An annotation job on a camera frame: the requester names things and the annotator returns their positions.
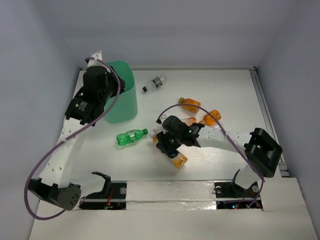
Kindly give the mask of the clear bottle orange label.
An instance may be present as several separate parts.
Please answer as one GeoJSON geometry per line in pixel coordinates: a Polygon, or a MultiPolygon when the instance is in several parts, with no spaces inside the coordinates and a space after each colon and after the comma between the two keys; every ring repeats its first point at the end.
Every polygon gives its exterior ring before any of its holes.
{"type": "Polygon", "coordinates": [[[188,126],[191,126],[192,124],[197,122],[197,119],[195,117],[180,118],[180,120],[188,126]]]}

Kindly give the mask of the orange juice bottle blue label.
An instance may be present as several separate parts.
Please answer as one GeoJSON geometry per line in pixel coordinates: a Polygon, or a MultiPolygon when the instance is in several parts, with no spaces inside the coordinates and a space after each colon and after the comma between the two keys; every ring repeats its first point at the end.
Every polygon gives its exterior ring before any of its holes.
{"type": "Polygon", "coordinates": [[[152,132],[149,135],[155,147],[164,154],[177,169],[180,169],[188,161],[188,158],[178,150],[180,145],[173,142],[169,133],[160,131],[158,133],[152,132]]]}

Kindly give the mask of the green Sprite bottle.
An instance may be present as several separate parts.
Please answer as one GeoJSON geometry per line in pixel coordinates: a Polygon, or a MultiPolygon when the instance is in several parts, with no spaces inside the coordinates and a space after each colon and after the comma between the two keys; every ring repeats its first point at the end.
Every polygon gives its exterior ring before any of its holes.
{"type": "Polygon", "coordinates": [[[120,147],[123,147],[128,144],[132,144],[134,142],[139,141],[140,139],[142,139],[144,136],[148,134],[149,132],[146,128],[142,130],[133,129],[124,133],[120,133],[116,136],[117,145],[120,147]]]}

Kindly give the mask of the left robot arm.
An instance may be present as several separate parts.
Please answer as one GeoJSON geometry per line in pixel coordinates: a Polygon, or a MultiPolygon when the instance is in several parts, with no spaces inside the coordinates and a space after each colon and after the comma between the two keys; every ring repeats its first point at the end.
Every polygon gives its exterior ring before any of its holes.
{"type": "Polygon", "coordinates": [[[35,213],[29,205],[29,193],[63,212],[77,205],[81,186],[70,181],[75,161],[89,131],[109,113],[125,89],[125,82],[114,67],[87,67],[83,85],[65,112],[60,139],[31,170],[24,185],[24,204],[32,216],[35,213]]]}

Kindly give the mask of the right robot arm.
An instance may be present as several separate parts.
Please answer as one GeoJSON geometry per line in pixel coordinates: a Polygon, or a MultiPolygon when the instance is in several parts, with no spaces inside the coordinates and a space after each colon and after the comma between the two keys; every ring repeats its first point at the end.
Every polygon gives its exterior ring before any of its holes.
{"type": "Polygon", "coordinates": [[[159,120],[160,127],[155,131],[152,141],[168,158],[178,156],[178,149],[184,145],[198,148],[217,148],[240,154],[246,162],[239,169],[229,186],[225,189],[235,196],[242,196],[258,180],[273,178],[283,149],[262,128],[252,132],[226,132],[202,123],[186,124],[176,116],[159,120]]]}

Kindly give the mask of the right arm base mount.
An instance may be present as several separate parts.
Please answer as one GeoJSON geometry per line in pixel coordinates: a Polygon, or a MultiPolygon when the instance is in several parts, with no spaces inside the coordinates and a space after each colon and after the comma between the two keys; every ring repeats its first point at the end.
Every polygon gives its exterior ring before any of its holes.
{"type": "Polygon", "coordinates": [[[231,181],[216,181],[212,193],[216,197],[216,208],[222,209],[263,209],[260,188],[255,180],[250,187],[243,188],[236,184],[238,170],[231,181]]]}

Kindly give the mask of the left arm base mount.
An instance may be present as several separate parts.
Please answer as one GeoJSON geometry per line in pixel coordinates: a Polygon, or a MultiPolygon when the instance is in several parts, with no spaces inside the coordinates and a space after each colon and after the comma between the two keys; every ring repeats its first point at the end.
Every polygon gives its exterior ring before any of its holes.
{"type": "Polygon", "coordinates": [[[88,193],[82,188],[84,196],[80,199],[78,207],[81,210],[125,210],[127,208],[127,181],[112,181],[109,175],[99,171],[93,171],[94,176],[103,179],[98,184],[97,190],[89,187],[88,193]]]}

